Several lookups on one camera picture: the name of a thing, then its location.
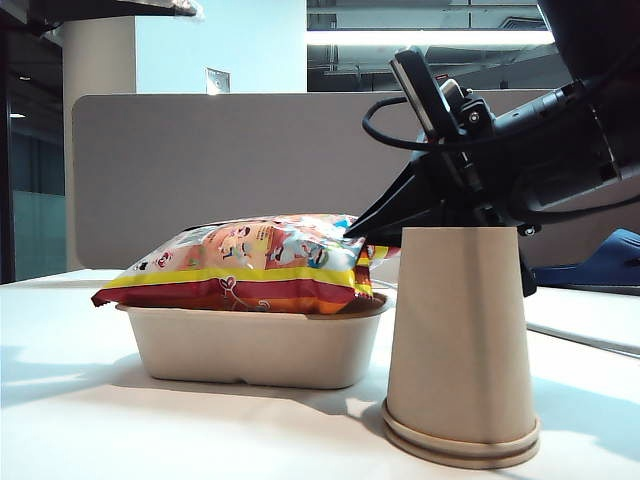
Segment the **food container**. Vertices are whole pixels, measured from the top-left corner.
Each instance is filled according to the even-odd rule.
[[[365,375],[390,304],[376,293],[334,315],[117,308],[129,314],[152,377],[330,389]]]

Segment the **paper cup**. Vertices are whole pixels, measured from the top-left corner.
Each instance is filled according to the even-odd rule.
[[[513,228],[406,228],[388,397],[391,442],[501,468],[538,449]]]

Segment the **black cable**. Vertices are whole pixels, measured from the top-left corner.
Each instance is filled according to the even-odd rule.
[[[564,116],[567,112],[575,110],[578,107],[584,106],[588,104],[593,97],[595,97],[598,93],[602,91],[612,80],[616,78],[616,76],[620,73],[630,59],[632,59],[637,53],[640,52],[640,37],[635,41],[635,43],[627,50],[624,55],[621,55],[618,60],[614,62],[611,68],[600,77],[592,86],[585,90],[585,92],[574,100],[571,103],[568,103],[563,110],[557,111],[552,115],[545,118],[543,121],[529,125],[527,127],[521,128],[519,130],[515,130],[513,132],[506,133],[504,135],[489,137],[484,139],[478,139],[467,142],[454,142],[448,144],[441,143],[421,143],[414,142],[410,140],[404,140],[400,138],[391,137],[386,135],[379,130],[377,130],[372,124],[371,119],[376,114],[378,110],[381,108],[396,105],[399,103],[405,103],[407,101],[406,97],[393,97],[387,98],[384,100],[380,100],[376,102],[367,113],[365,113],[362,119],[362,128],[374,139],[378,140],[385,145],[389,145],[391,147],[402,148],[404,150],[415,150],[422,152],[464,152],[469,150],[474,150],[482,147],[495,146],[504,142],[506,140],[513,140],[519,138],[524,135],[528,135],[533,131],[539,131],[540,127],[548,127],[551,123],[553,123],[558,118]]]

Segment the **white table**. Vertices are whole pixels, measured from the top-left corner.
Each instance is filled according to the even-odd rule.
[[[393,312],[351,388],[159,381],[143,370],[126,315],[89,301],[116,274],[0,288],[3,480],[640,478],[638,359],[530,333],[540,452],[505,470],[461,470],[382,435]],[[640,338],[638,297],[541,289],[526,308],[537,323],[582,318]]]

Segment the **colorful snack bag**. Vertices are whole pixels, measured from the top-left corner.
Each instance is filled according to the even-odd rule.
[[[139,307],[336,313],[371,297],[369,267],[387,247],[343,238],[348,215],[282,215],[187,229],[92,300]]]

